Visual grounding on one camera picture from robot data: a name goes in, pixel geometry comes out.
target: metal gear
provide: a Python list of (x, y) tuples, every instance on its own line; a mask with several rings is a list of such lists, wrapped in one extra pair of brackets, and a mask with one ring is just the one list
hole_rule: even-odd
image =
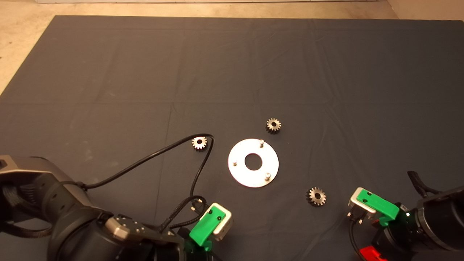
[(196, 137), (192, 140), (192, 145), (196, 150), (203, 150), (208, 145), (206, 137)]
[(311, 205), (320, 207), (325, 204), (327, 196), (325, 196), (325, 193), (322, 191), (322, 189), (314, 187), (306, 192), (306, 199)]
[(266, 122), (266, 130), (271, 134), (276, 134), (280, 131), (282, 123), (276, 118), (270, 118)]

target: green 3d-printed part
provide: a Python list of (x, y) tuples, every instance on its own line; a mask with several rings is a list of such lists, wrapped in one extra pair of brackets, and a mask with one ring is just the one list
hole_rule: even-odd
[(223, 211), (213, 206), (209, 212), (207, 212), (206, 215), (198, 221), (192, 231), (190, 231), (190, 237), (199, 246), (204, 247), (206, 251), (210, 251), (211, 242), (207, 239), (225, 216), (226, 214)]
[(356, 199), (382, 214), (382, 216), (379, 218), (379, 224), (383, 227), (387, 226), (388, 222), (395, 220), (396, 215), (400, 211), (400, 209), (394, 204), (386, 201), (376, 194), (370, 193), (365, 189), (359, 193)]

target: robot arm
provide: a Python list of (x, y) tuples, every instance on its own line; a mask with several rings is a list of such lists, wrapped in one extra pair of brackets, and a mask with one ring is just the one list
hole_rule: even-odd
[(186, 228), (160, 231), (97, 208), (80, 184), (44, 158), (0, 156), (0, 187), (0, 207), (10, 210), (2, 211), (7, 215), (0, 222), (14, 218), (16, 198), (52, 225), (49, 261), (220, 261), (193, 242)]
[(410, 171), (408, 175), (423, 197), (414, 209), (383, 199), (384, 205), (368, 205), (368, 197), (378, 196), (371, 192), (361, 195), (362, 188), (353, 194), (351, 218), (352, 213), (357, 213), (361, 221), (365, 216), (382, 214), (373, 222), (378, 231), (372, 246), (360, 251), (365, 260), (410, 261), (419, 252), (464, 250), (464, 186), (440, 192), (426, 187), (416, 172)]

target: table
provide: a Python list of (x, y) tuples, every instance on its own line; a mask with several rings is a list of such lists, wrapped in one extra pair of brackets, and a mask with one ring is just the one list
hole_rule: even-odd
[[(408, 170), (436, 189), (464, 183), (463, 46), (462, 21), (57, 16), (0, 97), (0, 154), (46, 157), (93, 183), (209, 132), (196, 193), (235, 221), (219, 256), (356, 260), (345, 217), (356, 187), (413, 208)], [(264, 129), (271, 117), (283, 123), (277, 135)], [(229, 151), (246, 138), (277, 152), (268, 186), (229, 173)], [(159, 224), (203, 156), (185, 144), (89, 195)], [(327, 193), (320, 208), (305, 199), (315, 186)], [(356, 229), (368, 245), (375, 230)], [(2, 233), (0, 256), (45, 260), (47, 240)]]

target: metal plate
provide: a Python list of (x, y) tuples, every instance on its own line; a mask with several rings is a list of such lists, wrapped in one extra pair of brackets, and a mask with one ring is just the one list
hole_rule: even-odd
[[(259, 139), (245, 139), (235, 144), (229, 153), (229, 170), (232, 176), (240, 184), (259, 188), (269, 183), (277, 176), (279, 159), (274, 149), (263, 141), (261, 147)], [(245, 164), (245, 158), (249, 154), (256, 154), (263, 162), (258, 170), (251, 170)]]

